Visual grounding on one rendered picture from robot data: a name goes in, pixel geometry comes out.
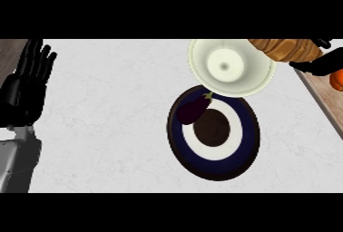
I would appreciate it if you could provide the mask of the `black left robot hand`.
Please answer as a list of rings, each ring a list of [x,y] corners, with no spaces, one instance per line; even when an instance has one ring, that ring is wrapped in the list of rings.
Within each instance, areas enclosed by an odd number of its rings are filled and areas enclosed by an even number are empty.
[[[0,87],[0,128],[33,126],[39,120],[57,56],[42,39],[29,40],[17,71]]]

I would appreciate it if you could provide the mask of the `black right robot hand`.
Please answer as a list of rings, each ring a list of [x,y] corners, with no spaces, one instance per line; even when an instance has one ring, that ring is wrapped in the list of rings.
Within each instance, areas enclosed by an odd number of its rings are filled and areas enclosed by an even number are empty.
[[[290,66],[304,73],[326,76],[343,69],[343,47],[336,48],[312,62],[290,62]]]

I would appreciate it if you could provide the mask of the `brown croissant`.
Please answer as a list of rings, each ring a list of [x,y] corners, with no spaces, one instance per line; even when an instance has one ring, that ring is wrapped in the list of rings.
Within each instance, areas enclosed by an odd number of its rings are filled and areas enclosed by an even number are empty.
[[[323,50],[310,39],[249,39],[253,47],[275,62],[312,62],[323,57]]]

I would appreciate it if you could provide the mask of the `cream bowl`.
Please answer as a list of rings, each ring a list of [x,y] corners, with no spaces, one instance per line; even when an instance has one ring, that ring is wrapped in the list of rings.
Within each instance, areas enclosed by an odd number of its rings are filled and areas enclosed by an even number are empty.
[[[270,84],[277,63],[247,39],[194,39],[188,49],[193,74],[227,97],[247,97]]]

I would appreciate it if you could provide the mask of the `dark blue and white plate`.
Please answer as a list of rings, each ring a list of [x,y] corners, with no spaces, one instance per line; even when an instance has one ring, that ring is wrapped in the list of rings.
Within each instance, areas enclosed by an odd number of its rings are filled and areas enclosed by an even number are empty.
[[[216,138],[230,131],[225,142],[210,147],[197,138],[194,126],[184,125],[178,119],[178,109],[193,102],[209,89],[199,85],[176,99],[168,117],[166,132],[172,151],[185,169],[200,178],[228,180],[239,177],[250,168],[261,148],[261,127],[253,109],[243,98],[213,94],[207,110],[213,110],[228,120],[228,127],[213,123],[207,137]]]

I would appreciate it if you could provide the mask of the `orange round fruit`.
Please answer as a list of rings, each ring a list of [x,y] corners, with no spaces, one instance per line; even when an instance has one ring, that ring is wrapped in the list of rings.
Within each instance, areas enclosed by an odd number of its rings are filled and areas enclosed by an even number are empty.
[[[330,84],[338,91],[343,92],[343,69],[332,73]]]

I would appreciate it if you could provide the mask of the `pale wooden cutting board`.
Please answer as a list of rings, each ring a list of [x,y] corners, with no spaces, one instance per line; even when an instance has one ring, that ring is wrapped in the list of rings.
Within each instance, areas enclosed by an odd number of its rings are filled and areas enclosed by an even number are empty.
[[[295,70],[295,72],[343,140],[343,92],[333,88],[330,76],[314,76],[310,72],[299,70]]]

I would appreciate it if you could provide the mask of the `grey-brown wooden panel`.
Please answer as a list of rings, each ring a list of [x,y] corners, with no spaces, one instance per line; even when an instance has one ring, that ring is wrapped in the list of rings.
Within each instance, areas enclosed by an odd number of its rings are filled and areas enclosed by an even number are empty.
[[[18,65],[27,39],[0,39],[0,79],[5,79]]]

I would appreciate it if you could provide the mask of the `dark purple eggplant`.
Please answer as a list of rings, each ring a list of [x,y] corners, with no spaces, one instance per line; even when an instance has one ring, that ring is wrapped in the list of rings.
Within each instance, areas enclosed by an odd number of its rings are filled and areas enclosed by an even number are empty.
[[[181,124],[190,125],[200,119],[212,103],[212,95],[213,92],[205,93],[193,102],[179,107],[178,119]]]

